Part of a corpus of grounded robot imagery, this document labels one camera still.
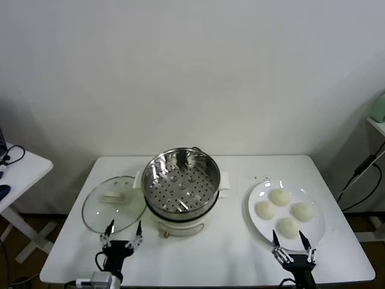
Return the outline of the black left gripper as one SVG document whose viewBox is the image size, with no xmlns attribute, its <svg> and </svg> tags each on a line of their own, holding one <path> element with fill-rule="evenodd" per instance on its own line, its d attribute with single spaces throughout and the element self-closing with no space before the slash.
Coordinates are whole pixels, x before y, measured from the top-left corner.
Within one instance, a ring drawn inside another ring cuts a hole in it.
<svg viewBox="0 0 385 289">
<path fill-rule="evenodd" d="M 105 255 L 102 269 L 106 272 L 117 273 L 121 272 L 126 258 L 134 254 L 136 249 L 143 241 L 143 232 L 141 221 L 139 221 L 135 237 L 130 241 L 110 240 L 111 234 L 114 232 L 114 222 L 109 223 L 105 232 L 100 235 L 100 242 L 102 244 L 102 253 Z"/>
</svg>

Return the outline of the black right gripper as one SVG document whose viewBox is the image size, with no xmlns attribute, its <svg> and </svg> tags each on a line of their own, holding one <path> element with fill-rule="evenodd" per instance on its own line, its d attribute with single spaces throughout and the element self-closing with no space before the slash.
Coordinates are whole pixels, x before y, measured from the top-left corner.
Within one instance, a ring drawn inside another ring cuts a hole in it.
<svg viewBox="0 0 385 289">
<path fill-rule="evenodd" d="M 299 231 L 301 242 L 307 255 L 289 255 L 280 245 L 279 239 L 273 229 L 273 250 L 274 258 L 283 265 L 283 268 L 292 273 L 296 288 L 316 289 L 316 282 L 312 275 L 315 267 L 316 249 L 310 244 L 308 238 Z"/>
</svg>

